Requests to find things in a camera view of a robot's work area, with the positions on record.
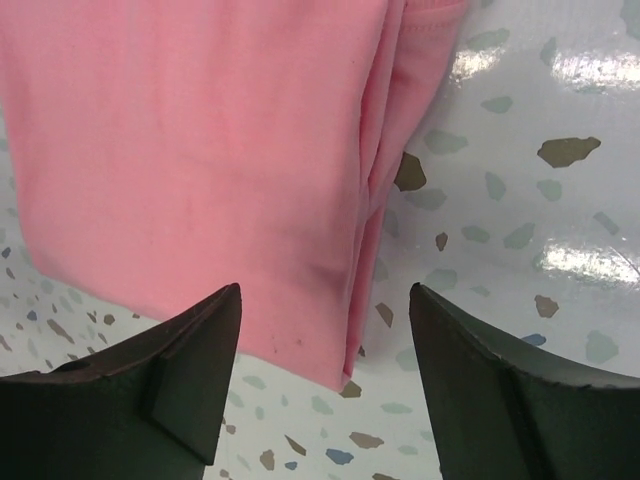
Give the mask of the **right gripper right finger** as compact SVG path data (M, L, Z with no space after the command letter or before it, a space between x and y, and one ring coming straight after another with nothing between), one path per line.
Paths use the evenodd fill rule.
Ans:
M638 378L549 353L419 283L409 317L443 478L638 478Z

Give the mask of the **pink t shirt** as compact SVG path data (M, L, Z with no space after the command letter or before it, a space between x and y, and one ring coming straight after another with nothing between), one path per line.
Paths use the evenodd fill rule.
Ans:
M463 1L5 1L1 105L44 275L165 320L241 287L239 348L332 390Z

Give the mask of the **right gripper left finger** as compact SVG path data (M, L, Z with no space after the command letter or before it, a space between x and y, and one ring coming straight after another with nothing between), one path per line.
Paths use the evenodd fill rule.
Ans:
M5 479L199 479L216 455L242 315L230 284L48 373L1 380Z

